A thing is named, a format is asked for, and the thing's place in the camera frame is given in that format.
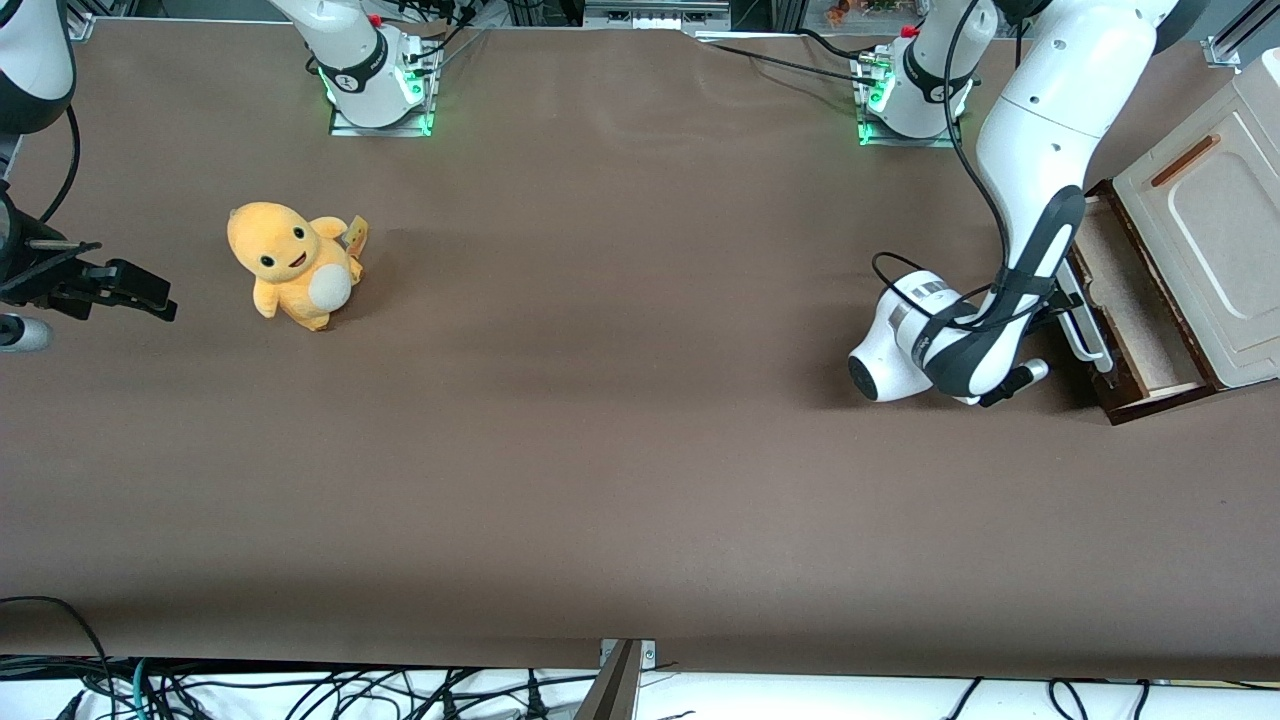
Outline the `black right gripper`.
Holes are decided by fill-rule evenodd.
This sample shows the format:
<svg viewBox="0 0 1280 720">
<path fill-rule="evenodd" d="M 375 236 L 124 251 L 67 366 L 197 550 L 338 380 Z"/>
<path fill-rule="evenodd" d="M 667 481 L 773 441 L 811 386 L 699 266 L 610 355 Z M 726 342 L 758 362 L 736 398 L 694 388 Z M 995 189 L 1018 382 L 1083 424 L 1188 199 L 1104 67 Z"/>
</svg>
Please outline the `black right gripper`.
<svg viewBox="0 0 1280 720">
<path fill-rule="evenodd" d="M 1 301 L 32 305 L 87 322 L 95 306 L 127 307 L 161 322 L 174 322 L 178 305 L 169 299 L 170 283 L 123 259 L 88 266 L 81 256 L 101 249 L 100 242 L 65 238 L 3 241 Z M 78 288 L 84 278 L 93 288 Z"/>
</svg>

